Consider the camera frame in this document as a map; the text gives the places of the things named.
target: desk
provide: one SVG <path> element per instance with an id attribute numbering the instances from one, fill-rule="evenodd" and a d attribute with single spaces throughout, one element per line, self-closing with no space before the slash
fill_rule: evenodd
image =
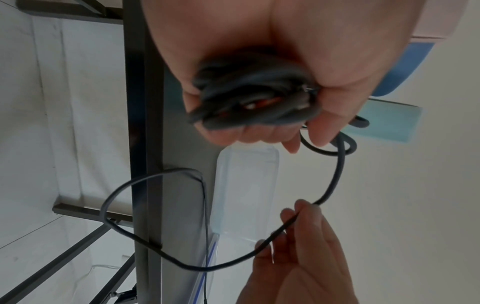
<path id="1" fill-rule="evenodd" d="M 163 168 L 203 173 L 209 208 L 220 147 L 187 123 L 180 84 L 167 71 L 138 1 L 123 2 L 131 177 Z M 132 188 L 136 234 L 179 260 L 200 265 L 205 256 L 202 188 L 185 176 L 149 180 Z M 186 303 L 197 274 L 135 244 L 138 302 Z"/>

